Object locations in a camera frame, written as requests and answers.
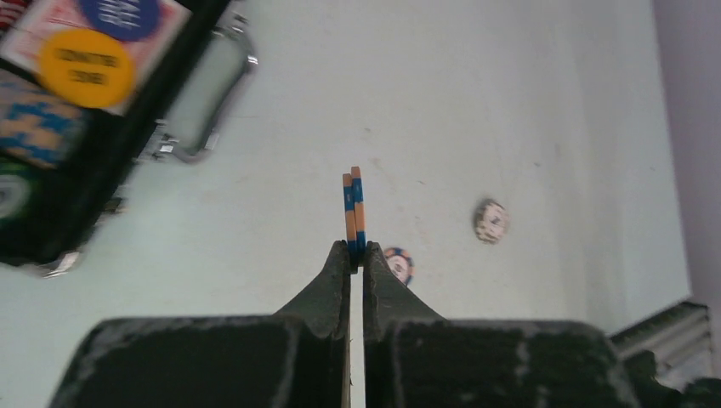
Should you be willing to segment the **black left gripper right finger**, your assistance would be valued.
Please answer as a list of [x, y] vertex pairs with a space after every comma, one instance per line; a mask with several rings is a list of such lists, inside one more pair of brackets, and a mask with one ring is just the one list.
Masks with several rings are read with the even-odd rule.
[[605, 334], [573, 320], [452, 320], [363, 260], [369, 407], [636, 407]]

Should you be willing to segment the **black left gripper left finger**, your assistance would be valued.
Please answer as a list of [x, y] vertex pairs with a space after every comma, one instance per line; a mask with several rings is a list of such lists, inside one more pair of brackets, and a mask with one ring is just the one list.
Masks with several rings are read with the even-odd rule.
[[80, 342], [53, 407], [347, 407], [351, 262], [265, 315], [104, 320]]

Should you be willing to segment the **blue small blind button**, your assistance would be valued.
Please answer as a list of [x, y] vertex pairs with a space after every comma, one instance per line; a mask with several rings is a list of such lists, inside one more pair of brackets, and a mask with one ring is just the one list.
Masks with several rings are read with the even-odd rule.
[[160, 21], [157, 0], [79, 0], [89, 25], [122, 42], [137, 42], [151, 35]]

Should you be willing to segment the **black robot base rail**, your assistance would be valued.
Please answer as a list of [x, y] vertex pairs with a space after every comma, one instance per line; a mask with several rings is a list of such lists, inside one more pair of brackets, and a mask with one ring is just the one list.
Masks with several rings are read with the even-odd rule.
[[642, 407], [720, 407], [710, 309], [682, 302], [610, 336]]

